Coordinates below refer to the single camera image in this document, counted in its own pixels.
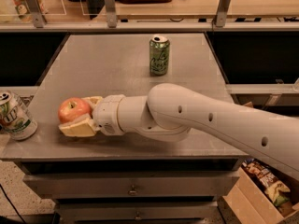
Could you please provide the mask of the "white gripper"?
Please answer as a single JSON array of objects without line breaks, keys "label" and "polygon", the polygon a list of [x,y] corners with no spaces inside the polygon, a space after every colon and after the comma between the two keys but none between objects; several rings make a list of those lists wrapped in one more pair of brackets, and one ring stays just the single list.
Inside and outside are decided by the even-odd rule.
[{"label": "white gripper", "polygon": [[118,122],[118,108],[124,95],[83,97],[89,110],[93,110],[93,119],[84,114],[73,121],[58,126],[68,137],[92,137],[99,131],[104,135],[124,135]]}]

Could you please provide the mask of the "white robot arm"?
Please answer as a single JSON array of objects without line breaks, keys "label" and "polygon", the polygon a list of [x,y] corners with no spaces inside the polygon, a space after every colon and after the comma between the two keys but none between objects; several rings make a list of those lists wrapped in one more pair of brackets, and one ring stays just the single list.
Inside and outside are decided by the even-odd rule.
[{"label": "white robot arm", "polygon": [[58,109],[68,137],[138,133],[165,142],[191,129],[209,133],[299,179],[299,119],[209,98],[179,85],[154,86],[146,96],[69,98]]}]

